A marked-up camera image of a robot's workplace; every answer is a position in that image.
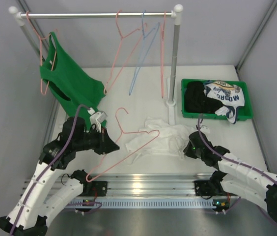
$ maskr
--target white table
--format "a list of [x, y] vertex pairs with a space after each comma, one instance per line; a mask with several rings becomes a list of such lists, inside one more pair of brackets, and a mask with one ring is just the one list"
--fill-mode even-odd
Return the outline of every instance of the white table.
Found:
[[[110, 75], [110, 68], [85, 69], [87, 74], [103, 83]], [[131, 96], [128, 95], [134, 68], [124, 68], [110, 93], [103, 98], [98, 109], [108, 115], [107, 130], [109, 136], [115, 140], [120, 130], [114, 117], [119, 107], [124, 107], [129, 114], [119, 113], [120, 122], [126, 131], [137, 131], [144, 126], [146, 117], [161, 118], [168, 122], [167, 107], [164, 99], [161, 99], [160, 68], [142, 67]], [[165, 67], [165, 76], [170, 75], [170, 67]], [[238, 80], [235, 69], [231, 65], [217, 66], [179, 66], [177, 67], [175, 85], [175, 115], [176, 124], [184, 124], [195, 128], [197, 119], [183, 118], [181, 113], [181, 79], [211, 79], [211, 80]], [[64, 123], [66, 114], [62, 107], [59, 108], [53, 139], [61, 132], [61, 124]], [[251, 120], [239, 121], [235, 125], [227, 120], [205, 119], [204, 125], [210, 129], [208, 139], [213, 145], [220, 145], [229, 149], [236, 156], [251, 165], [266, 169], [265, 161], [255, 134]], [[135, 135], [124, 135], [120, 142], [120, 150], [107, 155], [103, 165], [95, 173], [101, 173], [127, 155], [125, 143]], [[66, 172], [72, 173], [77, 169], [85, 169], [89, 172], [99, 164], [101, 156], [94, 151], [77, 153], [67, 167]], [[195, 175], [199, 173], [212, 173], [215, 169], [205, 166], [199, 159], [186, 158], [184, 160], [172, 156], [144, 156], [136, 160], [132, 165], [124, 162], [110, 170], [109, 174], [162, 174], [162, 175]]]

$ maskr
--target white cloth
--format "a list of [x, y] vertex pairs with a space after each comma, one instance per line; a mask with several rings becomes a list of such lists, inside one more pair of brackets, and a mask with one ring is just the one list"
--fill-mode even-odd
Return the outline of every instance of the white cloth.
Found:
[[[194, 128], [185, 125], [169, 125], [162, 119], [152, 119], [148, 117], [145, 121], [145, 127], [140, 131], [159, 130], [159, 136], [151, 143], [137, 152], [133, 162], [141, 155], [172, 155], [184, 158], [183, 149], [189, 142], [189, 135], [195, 131]], [[128, 152], [133, 152], [146, 144], [158, 133], [138, 134], [137, 137], [125, 144]]]
[[245, 97], [242, 89], [237, 85], [230, 85], [224, 81], [214, 81], [204, 84], [204, 93], [207, 97], [219, 100], [223, 107], [215, 111], [218, 116], [226, 115], [227, 120], [235, 124], [238, 116], [238, 109], [245, 105]]

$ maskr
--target blue hanger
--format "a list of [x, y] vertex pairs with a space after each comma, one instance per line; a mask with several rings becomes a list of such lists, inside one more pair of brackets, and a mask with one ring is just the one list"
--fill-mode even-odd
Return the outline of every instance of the blue hanger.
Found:
[[[149, 53], [149, 50], [150, 48], [152, 47], [152, 44], [155, 40], [155, 37], [156, 37], [156, 34], [159, 30], [159, 27], [160, 27], [160, 23], [158, 22], [147, 34], [145, 34], [145, 30], [144, 30], [144, 14], [145, 14], [146, 10], [143, 11], [143, 14], [142, 14], [142, 32], [143, 32], [143, 44], [142, 44], [142, 47], [141, 47], [141, 50], [140, 50], [140, 53], [139, 53], [139, 58], [138, 58], [138, 61], [137, 61], [137, 65], [135, 67], [135, 71], [134, 71], [134, 75], [133, 75], [133, 79], [132, 79], [132, 82], [131, 82], [131, 86], [130, 86], [130, 90], [129, 90], [129, 95], [131, 95], [132, 91], [133, 91], [133, 87], [134, 87], [134, 84], [135, 84], [135, 81], [137, 79], [137, 76], [139, 74], [139, 70], [140, 68], [142, 67], [142, 64], [144, 63], [145, 61], [145, 58], [147, 56], [147, 54]], [[151, 34], [152, 31], [155, 30], [155, 35], [150, 43], [150, 45], [148, 46], [148, 49], [143, 57], [143, 60], [141, 61], [141, 57], [142, 57], [142, 54], [143, 54], [143, 51], [144, 51], [144, 46], [145, 46], [145, 39]]]

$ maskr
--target green basket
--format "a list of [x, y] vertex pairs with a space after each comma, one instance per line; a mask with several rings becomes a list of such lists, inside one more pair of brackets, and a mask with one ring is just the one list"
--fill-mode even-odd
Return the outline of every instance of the green basket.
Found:
[[[184, 93], [187, 89], [188, 83], [192, 82], [192, 81], [206, 82], [207, 80], [183, 79], [181, 81], [182, 116], [185, 117], [185, 118], [198, 118], [198, 116], [200, 114], [200, 113], [186, 112], [186, 110], [184, 108]], [[237, 120], [244, 121], [244, 120], [247, 120], [247, 119], [252, 119], [253, 118], [253, 111], [252, 111], [252, 106], [251, 106], [251, 102], [250, 102], [250, 98], [249, 98], [247, 84], [245, 82], [241, 82], [241, 81], [225, 81], [225, 82], [230, 84], [230, 85], [239, 86], [242, 89], [243, 95], [245, 97], [245, 106], [239, 108]], [[206, 119], [227, 119], [226, 116], [217, 116], [216, 114], [207, 114], [207, 113], [204, 113], [204, 118], [206, 118]]]

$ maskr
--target gray floor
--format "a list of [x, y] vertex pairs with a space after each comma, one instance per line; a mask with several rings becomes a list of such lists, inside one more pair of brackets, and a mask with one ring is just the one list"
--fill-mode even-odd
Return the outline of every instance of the gray floor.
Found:
[[193, 209], [102, 209], [81, 216], [62, 212], [47, 236], [277, 236], [253, 204], [241, 201], [227, 215]]

